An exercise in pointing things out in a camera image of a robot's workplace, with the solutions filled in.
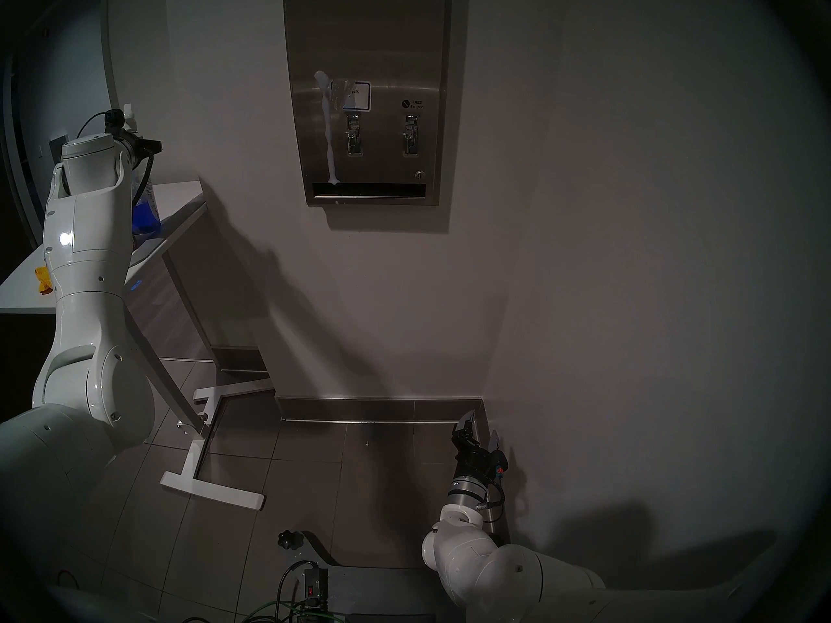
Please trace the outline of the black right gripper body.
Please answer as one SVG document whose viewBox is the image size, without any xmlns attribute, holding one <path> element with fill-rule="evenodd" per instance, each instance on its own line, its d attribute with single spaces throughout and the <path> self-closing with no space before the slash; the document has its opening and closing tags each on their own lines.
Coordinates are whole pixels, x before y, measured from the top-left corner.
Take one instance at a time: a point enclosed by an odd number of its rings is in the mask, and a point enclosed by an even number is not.
<svg viewBox="0 0 831 623">
<path fill-rule="evenodd" d="M 472 478 L 480 484 L 500 481 L 507 473 L 507 458 L 503 451 L 489 454 L 480 445 L 455 445 L 454 477 Z"/>
</svg>

